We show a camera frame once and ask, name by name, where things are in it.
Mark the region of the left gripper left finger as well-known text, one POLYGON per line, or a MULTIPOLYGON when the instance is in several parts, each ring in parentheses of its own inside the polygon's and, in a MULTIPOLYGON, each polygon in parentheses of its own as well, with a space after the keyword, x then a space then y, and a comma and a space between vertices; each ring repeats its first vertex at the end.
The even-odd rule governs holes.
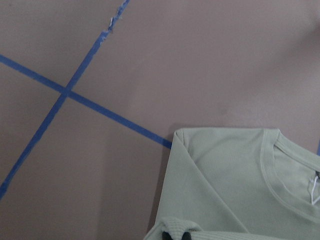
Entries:
POLYGON ((161 233, 162 240, 173 240, 171 235, 168 232, 163 231, 161 233))

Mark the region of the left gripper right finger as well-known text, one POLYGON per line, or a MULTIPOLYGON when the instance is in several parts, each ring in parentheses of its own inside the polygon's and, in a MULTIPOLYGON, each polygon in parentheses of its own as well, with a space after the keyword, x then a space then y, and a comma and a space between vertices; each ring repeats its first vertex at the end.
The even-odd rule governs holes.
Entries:
POLYGON ((181 237, 181 240, 192 240, 191 233, 190 232, 184 232, 182 237, 181 237))

